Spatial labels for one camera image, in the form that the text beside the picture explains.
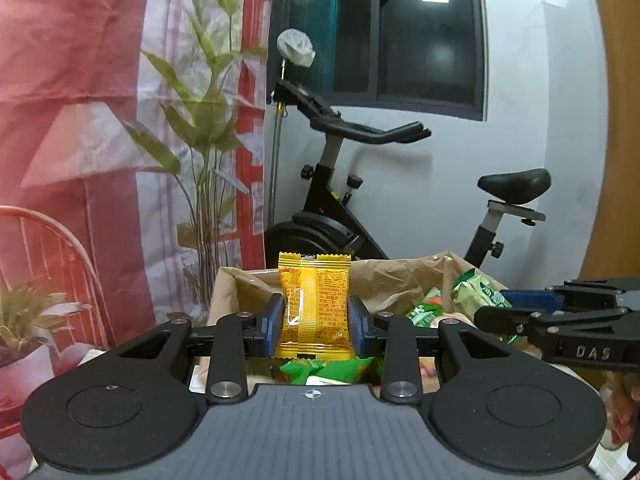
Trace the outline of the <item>person's right hand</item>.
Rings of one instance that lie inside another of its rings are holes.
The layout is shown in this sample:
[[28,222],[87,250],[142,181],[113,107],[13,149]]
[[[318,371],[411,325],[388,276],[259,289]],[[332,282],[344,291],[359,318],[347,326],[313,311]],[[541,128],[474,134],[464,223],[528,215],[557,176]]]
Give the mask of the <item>person's right hand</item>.
[[604,372],[604,377],[600,397],[605,405],[608,421],[601,444],[607,450],[617,450],[631,440],[637,425],[639,374]]

